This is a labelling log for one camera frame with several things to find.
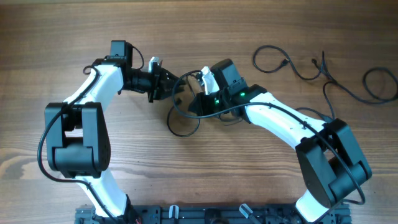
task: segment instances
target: brown surface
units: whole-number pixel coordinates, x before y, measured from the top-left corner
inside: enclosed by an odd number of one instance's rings
[[[325,50],[335,78],[366,98],[360,80],[368,68],[398,72],[397,10],[394,1],[0,6],[0,223],[71,223],[74,209],[89,203],[77,185],[45,179],[36,150],[47,103],[77,90],[86,78],[82,68],[106,55],[110,40],[132,42],[146,62],[163,57],[164,67],[177,75],[231,58],[249,85],[266,87],[293,108],[329,113],[324,78],[307,83],[289,67],[266,75],[251,65],[251,54],[260,45],[277,45],[309,77],[316,72],[311,58]],[[262,55],[268,68],[283,59],[271,50]],[[369,85],[376,91],[394,87],[376,75]],[[397,103],[366,106],[336,87],[328,93],[373,169],[363,185],[366,205],[352,206],[354,223],[397,223]],[[176,138],[165,125],[170,105],[148,104],[146,95],[124,91],[105,112],[110,168],[133,204],[260,204],[294,202],[303,194],[295,153],[270,132],[206,120],[194,136]],[[173,124],[188,131],[194,121],[175,116]]]

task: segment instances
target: wooden floor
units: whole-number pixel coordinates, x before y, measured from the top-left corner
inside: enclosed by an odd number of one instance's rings
[[[317,72],[311,59],[320,61],[324,50],[332,75],[368,98],[361,84],[367,69],[385,66],[398,74],[397,12],[397,1],[0,6],[0,223],[71,223],[75,208],[90,203],[79,186],[46,179],[36,151],[47,103],[76,91],[86,78],[82,68],[109,54],[111,40],[133,43],[146,62],[162,57],[177,76],[231,58],[249,85],[267,88],[293,108],[330,113],[322,95],[325,77],[305,82],[290,67],[264,74],[253,67],[252,53],[260,45],[282,47],[311,77]],[[273,50],[259,56],[269,69],[282,60]],[[395,91],[380,73],[369,77],[369,86],[382,96]],[[363,185],[366,204],[351,207],[353,223],[398,223],[397,102],[368,106],[337,87],[327,92],[373,170]],[[184,93],[185,103],[189,97]],[[192,137],[177,138],[166,126],[170,105],[170,99],[149,104],[146,95],[124,91],[105,112],[110,169],[134,205],[292,203],[304,193],[294,151],[270,132],[208,119]],[[181,132],[194,123],[172,118]]]

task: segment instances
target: floor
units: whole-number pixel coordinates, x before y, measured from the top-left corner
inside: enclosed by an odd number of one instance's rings
[[[324,50],[334,77],[369,98],[361,83],[367,69],[398,73],[397,10],[397,1],[341,0],[0,6],[0,223],[71,223],[75,209],[90,203],[79,186],[40,173],[37,144],[46,105],[74,93],[86,79],[82,68],[107,55],[111,40],[131,42],[146,62],[162,57],[177,76],[231,58],[249,85],[267,88],[292,108],[330,114],[325,77],[305,82],[289,66],[264,74],[251,55],[261,45],[282,47],[311,77],[317,72],[311,59],[320,62]],[[283,59],[275,50],[258,58],[267,69]],[[134,54],[133,66],[139,63]],[[368,82],[381,96],[395,94],[385,73]],[[326,91],[373,170],[362,186],[366,204],[351,207],[353,223],[398,223],[397,102],[369,106],[335,86]],[[191,100],[189,92],[180,97]],[[133,205],[293,203],[304,193],[297,156],[270,132],[207,119],[193,136],[178,138],[166,126],[170,106],[170,99],[150,104],[146,95],[124,91],[105,112],[110,168]],[[175,114],[172,126],[187,133],[195,121]]]

